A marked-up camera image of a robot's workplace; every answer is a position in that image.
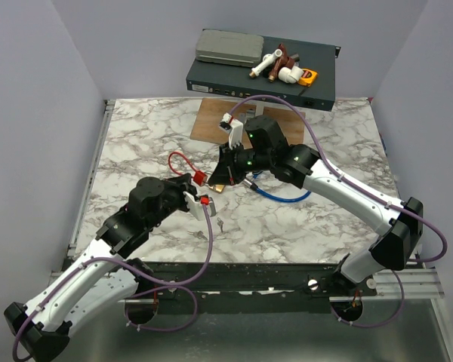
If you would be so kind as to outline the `blue cable lock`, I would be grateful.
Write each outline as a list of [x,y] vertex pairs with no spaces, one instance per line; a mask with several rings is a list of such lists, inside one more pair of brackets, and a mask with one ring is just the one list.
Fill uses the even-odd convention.
[[300,202],[300,201],[303,201],[303,200],[307,199],[311,195],[311,191],[307,191],[305,194],[303,194],[301,196],[298,196],[296,198],[282,198],[282,197],[279,197],[279,196],[271,195],[268,192],[265,192],[263,189],[260,189],[256,183],[250,181],[249,179],[244,179],[242,181],[242,184],[244,186],[248,187],[250,190],[258,193],[259,195],[261,195],[261,196],[263,196],[265,198],[268,198],[268,199],[270,199],[272,201],[275,201],[275,202],[284,203],[284,204],[297,203],[297,202]]

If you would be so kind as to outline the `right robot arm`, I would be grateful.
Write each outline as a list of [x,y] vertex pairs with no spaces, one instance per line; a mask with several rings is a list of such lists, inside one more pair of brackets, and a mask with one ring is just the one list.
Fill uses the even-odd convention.
[[337,293],[350,295],[369,275],[405,268],[423,231],[418,221],[423,204],[418,199],[401,201],[384,195],[323,161],[315,149],[289,144],[271,117],[261,115],[242,123],[226,113],[219,127],[228,140],[219,148],[209,184],[233,186],[245,181],[248,173],[269,171],[281,182],[336,203],[377,234],[371,246],[341,260],[332,277]]

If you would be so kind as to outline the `red cable padlock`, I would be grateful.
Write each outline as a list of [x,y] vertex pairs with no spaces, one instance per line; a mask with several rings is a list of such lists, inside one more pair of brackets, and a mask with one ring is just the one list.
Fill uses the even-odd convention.
[[190,169],[194,172],[193,174],[193,182],[196,183],[198,186],[204,186],[207,182],[207,175],[206,173],[204,173],[203,171],[201,171],[200,169],[198,169],[192,162],[191,160],[188,159],[188,157],[186,157],[182,152],[179,152],[179,151],[173,151],[169,154],[168,156],[168,166],[169,166],[169,169],[177,174],[178,176],[182,176],[183,173],[181,173],[180,171],[176,170],[173,166],[173,164],[171,163],[172,162],[172,158],[174,156],[179,156],[181,157],[185,162],[186,164],[190,167]]

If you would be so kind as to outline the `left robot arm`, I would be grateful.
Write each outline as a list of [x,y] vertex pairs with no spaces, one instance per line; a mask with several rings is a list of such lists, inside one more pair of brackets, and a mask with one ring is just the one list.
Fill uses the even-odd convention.
[[21,359],[20,346],[28,352],[25,360],[55,359],[70,341],[75,324],[70,312],[74,308],[86,312],[80,299],[116,266],[131,271],[126,288],[137,298],[147,296],[153,284],[162,284],[127,258],[166,218],[179,210],[190,212],[198,199],[188,173],[167,179],[140,179],[128,201],[105,219],[95,238],[58,279],[28,302],[13,302],[5,309],[5,319],[15,335],[13,360]]

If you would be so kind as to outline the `white pvc elbow fitting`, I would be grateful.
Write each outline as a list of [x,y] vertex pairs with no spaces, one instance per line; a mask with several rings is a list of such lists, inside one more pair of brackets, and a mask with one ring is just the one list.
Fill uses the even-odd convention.
[[278,73],[278,79],[286,84],[296,84],[302,78],[304,71],[298,66],[282,67]]

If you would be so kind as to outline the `dark blue network switch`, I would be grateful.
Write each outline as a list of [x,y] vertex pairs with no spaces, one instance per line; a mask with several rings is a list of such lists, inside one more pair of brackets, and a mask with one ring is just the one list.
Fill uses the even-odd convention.
[[296,62],[295,66],[318,72],[313,85],[304,87],[298,83],[286,84],[278,78],[270,82],[268,75],[273,65],[267,67],[258,77],[251,78],[251,69],[260,62],[252,67],[243,67],[206,63],[195,58],[186,76],[187,89],[238,98],[269,94],[294,106],[331,110],[335,101],[335,60],[339,48],[329,44],[261,36],[264,43],[260,62],[264,55],[271,54],[283,43],[289,56],[299,54],[300,61]]

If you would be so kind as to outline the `brass padlock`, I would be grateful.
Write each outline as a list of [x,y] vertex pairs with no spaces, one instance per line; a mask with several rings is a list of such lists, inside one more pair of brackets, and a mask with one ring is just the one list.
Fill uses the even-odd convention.
[[206,184],[206,186],[213,192],[216,192],[218,194],[221,194],[226,186],[225,185],[209,185],[209,184]]

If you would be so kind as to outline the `wooden base board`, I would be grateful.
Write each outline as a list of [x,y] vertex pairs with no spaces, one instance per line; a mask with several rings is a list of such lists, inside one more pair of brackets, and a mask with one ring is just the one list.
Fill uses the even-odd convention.
[[[235,101],[204,98],[200,104],[196,120],[190,134],[191,140],[198,140],[214,144],[224,144],[228,141],[226,132],[219,128],[220,120],[223,115],[230,111],[236,104]],[[270,105],[265,102],[246,103],[241,105],[234,113],[239,120],[239,113],[248,108],[263,107],[263,115],[277,120],[285,138],[289,144],[298,144],[304,142],[304,132],[306,130],[300,117],[286,108],[285,106]]]

